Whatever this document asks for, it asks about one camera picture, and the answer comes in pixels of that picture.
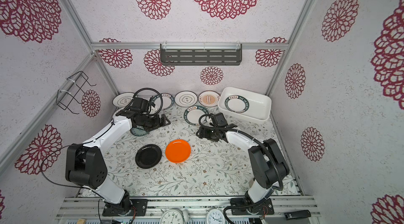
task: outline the white baking dish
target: white baking dish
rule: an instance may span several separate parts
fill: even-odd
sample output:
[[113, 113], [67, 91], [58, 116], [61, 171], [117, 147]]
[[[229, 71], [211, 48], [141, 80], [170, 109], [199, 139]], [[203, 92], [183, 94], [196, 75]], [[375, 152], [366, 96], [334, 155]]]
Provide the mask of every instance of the white baking dish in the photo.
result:
[[[242, 96], [249, 102], [249, 108], [243, 113], [236, 113], [228, 110], [225, 100], [233, 95]], [[263, 124], [270, 118], [272, 101], [270, 97], [252, 91], [246, 91], [235, 87], [226, 87], [219, 99], [219, 111], [241, 120], [247, 120], [257, 124]]]

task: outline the white plate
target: white plate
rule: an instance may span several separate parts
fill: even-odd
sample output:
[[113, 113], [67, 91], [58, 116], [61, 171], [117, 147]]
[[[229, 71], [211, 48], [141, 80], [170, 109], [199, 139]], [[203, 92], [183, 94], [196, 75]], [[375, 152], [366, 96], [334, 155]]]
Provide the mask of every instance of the white plate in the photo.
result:
[[[209, 111], [200, 105], [194, 105], [191, 107], [188, 107], [187, 110], [184, 112], [184, 119], [186, 122], [188, 122], [191, 125], [194, 126], [199, 126], [199, 118], [202, 115], [207, 115], [209, 114]], [[207, 116], [202, 119], [202, 124], [205, 123], [207, 120]]]
[[[163, 108], [161, 108], [162, 110], [169, 109], [171, 106], [174, 105], [174, 97], [171, 94], [161, 93], [161, 96], [163, 98]], [[157, 95], [153, 96], [151, 101], [155, 104], [154, 107], [155, 109], [160, 108], [161, 100], [159, 96]]]
[[250, 108], [248, 100], [239, 95], [232, 95], [225, 100], [225, 106], [232, 112], [242, 113]]
[[114, 98], [112, 103], [117, 107], [125, 107], [133, 99], [134, 93], [125, 92]]
[[201, 105], [206, 107], [214, 107], [217, 106], [219, 102], [220, 94], [215, 91], [204, 91], [199, 94], [198, 100]]
[[175, 95], [175, 103], [182, 107], [195, 105], [197, 101], [198, 97], [191, 91], [182, 91]]

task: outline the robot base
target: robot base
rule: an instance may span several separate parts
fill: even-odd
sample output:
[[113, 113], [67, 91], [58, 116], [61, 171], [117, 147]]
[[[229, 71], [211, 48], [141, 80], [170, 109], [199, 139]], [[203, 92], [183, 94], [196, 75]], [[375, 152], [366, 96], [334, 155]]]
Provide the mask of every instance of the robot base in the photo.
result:
[[[135, 207], [137, 210], [135, 216], [145, 216], [146, 209], [148, 206], [147, 199], [130, 199], [130, 202], [131, 202], [130, 207]], [[133, 209], [131, 209], [128, 215], [133, 215]], [[111, 207], [109, 204], [106, 204], [102, 216], [122, 216], [122, 215], [119, 215], [119, 211]]]
[[[233, 198], [233, 199], [230, 199], [230, 205], [231, 206], [246, 205], [246, 202], [245, 202], [245, 199], [242, 199], [242, 198]], [[233, 215], [264, 215], [264, 213], [272, 215], [275, 212], [274, 212], [274, 207], [272, 206], [271, 199], [266, 199], [266, 200], [264, 200], [264, 202], [262, 204], [255, 206], [252, 209], [251, 208], [232, 209], [231, 213]]]

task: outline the wall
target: wall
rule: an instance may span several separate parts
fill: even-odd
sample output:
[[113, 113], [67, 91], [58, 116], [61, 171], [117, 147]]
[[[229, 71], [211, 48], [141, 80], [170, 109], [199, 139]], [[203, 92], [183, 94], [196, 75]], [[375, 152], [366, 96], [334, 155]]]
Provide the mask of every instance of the wall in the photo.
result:
[[[102, 42], [286, 42], [304, 1], [72, 0], [92, 40]], [[100, 52], [121, 92], [150, 86], [172, 95], [226, 86], [265, 93], [282, 54], [244, 50], [240, 66], [174, 68], [162, 66], [158, 53]]]
[[[101, 130], [110, 119], [114, 106], [114, 94], [104, 81], [98, 66], [93, 61], [84, 72], [88, 81], [68, 110], [58, 108], [45, 123], [14, 165], [0, 177], [0, 222], [1, 223], [51, 223], [65, 197], [76, 194], [78, 188], [56, 186], [46, 181], [40, 173], [40, 162], [57, 148], [73, 143], [82, 143]], [[65, 180], [66, 148], [57, 152], [44, 164], [45, 175], [54, 182], [74, 185]]]
[[0, 5], [2, 155], [88, 52], [58, 0]]
[[318, 0], [271, 94], [327, 223], [404, 221], [403, 12], [404, 0]]

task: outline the black plate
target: black plate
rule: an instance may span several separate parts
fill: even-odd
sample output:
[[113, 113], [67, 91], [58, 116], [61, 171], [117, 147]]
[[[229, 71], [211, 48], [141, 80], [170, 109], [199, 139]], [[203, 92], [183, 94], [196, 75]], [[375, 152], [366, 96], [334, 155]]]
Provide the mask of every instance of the black plate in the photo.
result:
[[139, 149], [134, 160], [140, 168], [150, 169], [158, 164], [161, 155], [161, 149], [157, 145], [148, 144]]

